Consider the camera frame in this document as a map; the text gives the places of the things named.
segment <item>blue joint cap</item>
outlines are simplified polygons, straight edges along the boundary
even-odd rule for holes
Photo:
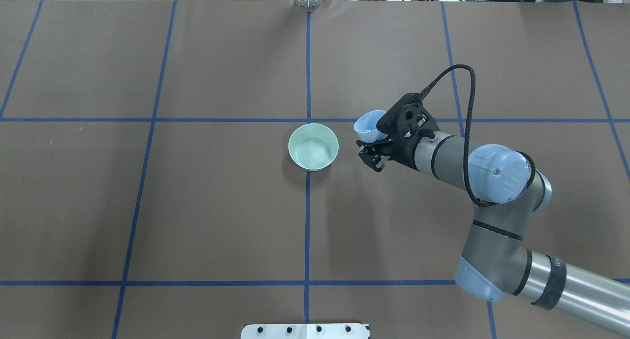
[[[505,293],[483,276],[479,270],[475,269],[463,256],[459,256],[455,283],[469,294],[485,301],[497,303],[504,298]]]

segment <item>black band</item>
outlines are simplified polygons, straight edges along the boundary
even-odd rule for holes
[[[523,273],[523,278],[520,279],[520,284],[516,291],[512,294],[514,296],[520,295],[520,292],[525,288],[525,284],[527,283],[527,279],[529,279],[529,272],[532,271],[532,251],[527,250],[527,265],[525,266],[525,272]]]
[[[473,220],[472,224],[474,224],[476,226],[479,226],[481,228],[487,229],[488,231],[496,232],[496,233],[502,234],[502,235],[504,235],[506,237],[513,238],[514,240],[517,240],[517,241],[522,241],[523,240],[523,236],[521,236],[520,234],[512,233],[512,232],[506,231],[506,230],[504,230],[502,228],[494,227],[493,225],[489,225],[489,224],[485,224],[485,223],[483,223],[481,221]]]
[[[435,146],[434,149],[434,153],[431,156],[431,172],[434,174],[435,179],[440,180],[437,175],[435,175],[435,156],[437,156],[437,151],[441,148],[441,145],[446,142],[446,140],[450,139],[451,137],[455,137],[455,135],[450,135],[447,137],[444,137],[444,139],[442,141],[439,141],[437,146]]]
[[[565,262],[555,256],[548,257],[551,261],[549,280],[547,280],[547,285],[542,292],[542,296],[538,301],[532,303],[532,305],[543,309],[552,309],[557,305],[567,284],[567,265]]]

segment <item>robotic arm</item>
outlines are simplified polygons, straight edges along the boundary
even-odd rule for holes
[[[422,103],[456,68],[471,74],[464,137],[440,131]],[[421,93],[403,95],[384,115],[364,115],[355,124],[363,139],[356,141],[359,157],[376,172],[395,160],[468,192],[474,220],[455,282],[470,294],[493,303],[505,293],[524,297],[630,337],[630,287],[523,247],[531,215],[551,200],[551,184],[525,153],[470,141],[474,90],[472,68],[455,65]]]

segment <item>light green bowl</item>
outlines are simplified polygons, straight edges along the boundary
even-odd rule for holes
[[[333,130],[310,123],[297,128],[288,139],[288,153],[293,162],[307,171],[320,171],[335,160],[339,141]]]

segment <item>black rubber ring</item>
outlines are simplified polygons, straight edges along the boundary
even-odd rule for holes
[[[525,266],[525,272],[523,273],[523,278],[520,279],[520,284],[518,285],[516,291],[512,294],[514,296],[520,295],[520,292],[525,288],[525,284],[527,283],[527,279],[529,279],[529,272],[532,271],[532,251],[527,250],[527,265]]]
[[[447,137],[444,137],[444,139],[442,141],[439,141],[437,146],[435,146],[434,149],[434,153],[431,156],[431,172],[434,174],[435,179],[440,180],[437,175],[435,175],[435,156],[437,156],[437,151],[441,148],[441,145],[446,142],[446,140],[450,139],[451,137],[455,137],[455,135],[450,135]]]
[[[542,296],[538,301],[532,303],[532,305],[540,307],[542,309],[552,309],[560,301],[562,292],[565,290],[567,284],[567,265],[564,260],[556,258],[555,256],[549,256],[551,261],[551,271],[549,272],[549,280],[542,292]]]
[[[523,240],[523,236],[521,236],[520,234],[516,234],[516,233],[512,233],[510,231],[506,231],[502,228],[499,227],[494,227],[493,225],[489,225],[486,224],[484,222],[481,221],[477,221],[477,220],[472,220],[472,224],[479,226],[481,228],[487,229],[488,231],[492,231],[498,234],[501,234],[503,236],[509,237],[509,238],[513,238],[514,240],[517,241],[522,241]]]

